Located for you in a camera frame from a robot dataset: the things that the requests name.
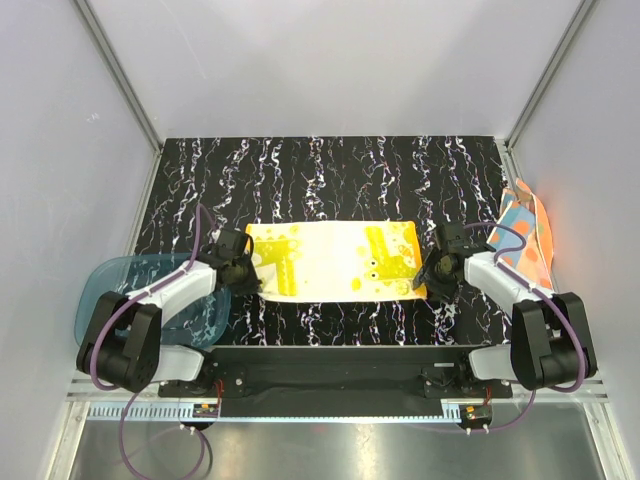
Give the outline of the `yellow white patterned towel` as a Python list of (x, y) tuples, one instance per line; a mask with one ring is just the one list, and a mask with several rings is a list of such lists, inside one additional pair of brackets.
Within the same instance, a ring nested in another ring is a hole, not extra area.
[(412, 288), (422, 266), (412, 221), (249, 224), (261, 298), (281, 303), (424, 299)]

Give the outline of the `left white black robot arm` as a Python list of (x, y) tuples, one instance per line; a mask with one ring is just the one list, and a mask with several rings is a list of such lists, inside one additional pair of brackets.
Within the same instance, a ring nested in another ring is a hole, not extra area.
[(205, 365), (205, 351), (189, 343), (164, 344), (163, 328), (219, 292), (244, 296), (260, 289), (247, 255), (233, 260), (200, 255), (137, 290), (106, 291), (85, 311), (76, 367), (102, 391), (137, 394), (152, 383), (178, 381), (193, 395), (206, 395), (215, 386), (216, 372)]

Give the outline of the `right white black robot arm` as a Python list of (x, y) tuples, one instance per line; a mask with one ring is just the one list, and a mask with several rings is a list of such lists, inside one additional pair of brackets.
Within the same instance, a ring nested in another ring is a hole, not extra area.
[(490, 252), (468, 257), (433, 250), (413, 279), (427, 299), (449, 302), (466, 283), (509, 315), (510, 341), (472, 350), (454, 371), (454, 384), (476, 396), (490, 380), (515, 382), (529, 391), (577, 391), (597, 371), (597, 360), (582, 299), (528, 281)]

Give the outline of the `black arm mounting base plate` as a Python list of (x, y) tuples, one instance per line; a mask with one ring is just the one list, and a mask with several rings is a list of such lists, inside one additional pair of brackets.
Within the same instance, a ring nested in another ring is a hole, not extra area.
[(477, 380), (471, 346), (218, 346), (205, 354), (196, 380), (159, 388), (166, 398), (247, 398), (276, 389), (295, 392), (387, 390), (437, 398), (513, 396), (501, 380)]

